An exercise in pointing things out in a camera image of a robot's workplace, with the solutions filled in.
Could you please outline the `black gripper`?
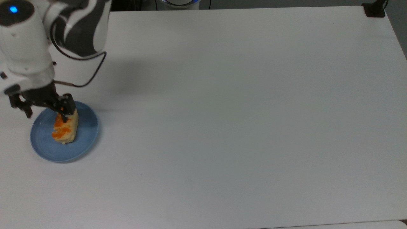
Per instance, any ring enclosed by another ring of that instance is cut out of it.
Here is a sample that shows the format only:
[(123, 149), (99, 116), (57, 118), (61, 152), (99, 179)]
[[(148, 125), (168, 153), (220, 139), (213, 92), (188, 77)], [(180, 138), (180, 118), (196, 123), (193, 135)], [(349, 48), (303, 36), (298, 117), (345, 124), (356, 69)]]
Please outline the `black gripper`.
[(19, 84), (13, 84), (7, 87), (4, 93), (9, 96), (10, 106), (24, 112), (28, 119), (32, 117), (32, 106), (57, 110), (64, 123), (67, 123), (68, 119), (70, 119), (77, 110), (72, 95), (66, 93), (59, 96), (54, 83), (50, 83), (45, 87), (25, 91), (21, 89)]

